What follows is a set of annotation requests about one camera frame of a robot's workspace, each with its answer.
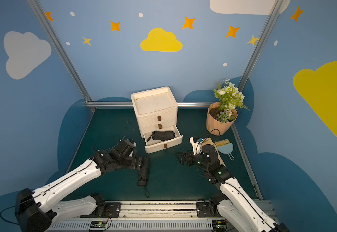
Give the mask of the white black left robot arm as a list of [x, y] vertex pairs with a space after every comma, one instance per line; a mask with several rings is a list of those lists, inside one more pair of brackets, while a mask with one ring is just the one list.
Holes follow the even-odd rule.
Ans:
[[120, 140], [110, 149], [97, 150], [91, 158], [59, 179], [35, 190], [20, 191], [14, 214], [21, 231], [44, 232], [53, 224], [75, 217], [110, 217], [111, 209], [99, 194], [72, 201], [63, 199], [93, 179], [123, 169], [138, 170], [138, 186], [145, 187], [150, 159], [135, 153], [133, 140]]

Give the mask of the white bottom drawer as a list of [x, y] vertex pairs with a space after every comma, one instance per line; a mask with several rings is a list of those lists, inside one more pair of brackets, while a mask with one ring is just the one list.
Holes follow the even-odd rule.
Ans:
[[146, 139], [152, 134], [153, 131], [148, 132], [148, 133], [144, 133], [143, 134], [143, 138], [145, 140], [145, 151], [146, 153], [150, 154], [150, 153], [154, 153], [154, 152], [158, 152], [161, 150], [165, 150], [168, 148], [172, 148], [174, 146], [177, 146], [179, 144], [182, 143], [183, 141], [183, 135], [180, 134], [178, 128], [176, 125], [170, 126], [168, 128], [163, 128], [163, 129], [159, 129], [157, 131], [174, 131], [176, 136], [174, 139], [168, 140], [168, 141], [153, 141], [150, 140], [149, 142], [146, 142]]

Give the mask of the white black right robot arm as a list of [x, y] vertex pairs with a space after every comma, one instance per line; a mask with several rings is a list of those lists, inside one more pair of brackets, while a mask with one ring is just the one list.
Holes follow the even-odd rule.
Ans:
[[239, 232], [288, 232], [277, 224], [243, 190], [236, 177], [221, 162], [214, 145], [204, 145], [200, 151], [175, 153], [181, 165], [197, 166], [204, 170], [210, 183], [221, 193], [210, 198], [214, 211], [228, 220]]

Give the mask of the black umbrella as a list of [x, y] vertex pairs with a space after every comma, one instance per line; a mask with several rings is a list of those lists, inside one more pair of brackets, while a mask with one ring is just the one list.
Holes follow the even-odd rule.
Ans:
[[149, 168], [150, 168], [149, 157], [142, 157], [137, 185], [139, 187], [144, 188], [144, 195], [146, 198], [150, 197], [150, 193], [147, 189], [147, 184], [148, 184], [148, 179], [149, 179]]
[[146, 139], [146, 142], [153, 141], [168, 141], [174, 139], [176, 136], [174, 131], [153, 131], [152, 134]]

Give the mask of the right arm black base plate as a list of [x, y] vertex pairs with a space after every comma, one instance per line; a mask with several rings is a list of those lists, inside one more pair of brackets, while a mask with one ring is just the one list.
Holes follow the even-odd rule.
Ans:
[[196, 202], [196, 211], [198, 218], [216, 218], [219, 216], [214, 206], [204, 200]]

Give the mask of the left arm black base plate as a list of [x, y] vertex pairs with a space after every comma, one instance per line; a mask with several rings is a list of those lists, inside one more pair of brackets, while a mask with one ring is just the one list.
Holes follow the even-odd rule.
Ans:
[[106, 202], [97, 205], [96, 209], [89, 215], [81, 215], [80, 218], [118, 218], [121, 209], [119, 202]]

